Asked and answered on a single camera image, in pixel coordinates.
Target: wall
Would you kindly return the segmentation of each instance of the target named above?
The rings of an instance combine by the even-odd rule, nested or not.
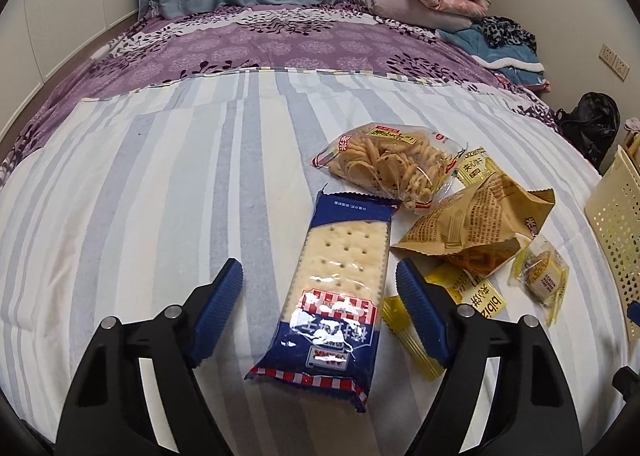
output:
[[[0,139],[31,97],[138,0],[9,0],[0,14]]]
[[[640,23],[626,0],[494,0],[492,14],[536,34],[552,84],[542,98],[553,109],[572,110],[584,93],[596,91],[616,100],[622,122],[640,117]],[[630,66],[624,83],[598,58],[603,43]],[[614,152],[615,147],[604,166]]]

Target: yellow plastic basket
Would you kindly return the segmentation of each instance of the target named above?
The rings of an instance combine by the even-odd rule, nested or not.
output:
[[[584,211],[607,257],[626,316],[627,306],[640,300],[640,176],[621,147]],[[640,327],[625,321],[629,341],[640,337]]]

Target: white and blue striped sheet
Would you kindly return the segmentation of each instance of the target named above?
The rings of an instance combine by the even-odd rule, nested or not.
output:
[[[404,454],[439,382],[420,376],[386,327],[365,414],[242,379],[270,342],[315,194],[344,187],[308,160],[348,129],[402,123],[484,146],[527,189],[555,189],[543,233],[572,272],[549,336],[590,446],[620,410],[610,382],[630,362],[614,281],[582,210],[600,177],[559,135],[513,113],[517,102],[499,90],[273,70],[81,101],[0,194],[0,387],[53,439],[100,320],[152,317],[233,256],[244,266],[244,292],[197,377],[235,454]],[[411,218],[394,219],[395,238]],[[506,279],[505,271],[494,277],[508,301],[502,317],[543,318]],[[496,374],[492,361],[467,446],[481,437]]]

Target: black bag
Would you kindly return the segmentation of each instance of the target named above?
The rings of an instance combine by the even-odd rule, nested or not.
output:
[[[598,169],[620,127],[616,101],[604,93],[587,93],[571,113],[556,113],[560,133]]]

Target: metal screw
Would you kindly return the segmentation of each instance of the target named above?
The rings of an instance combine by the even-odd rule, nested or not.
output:
[[[104,319],[102,319],[100,326],[103,327],[105,330],[110,330],[116,325],[116,322],[117,320],[115,317],[105,317]]]
[[[533,315],[525,315],[523,321],[529,328],[537,328],[540,325],[540,321]]]
[[[462,317],[472,317],[475,313],[476,310],[468,304],[461,304],[458,306],[458,315],[461,315]]]
[[[167,317],[168,319],[177,319],[178,317],[180,317],[181,313],[182,313],[182,308],[180,308],[177,304],[174,304],[173,306],[169,306],[169,308],[164,310],[164,316]]]

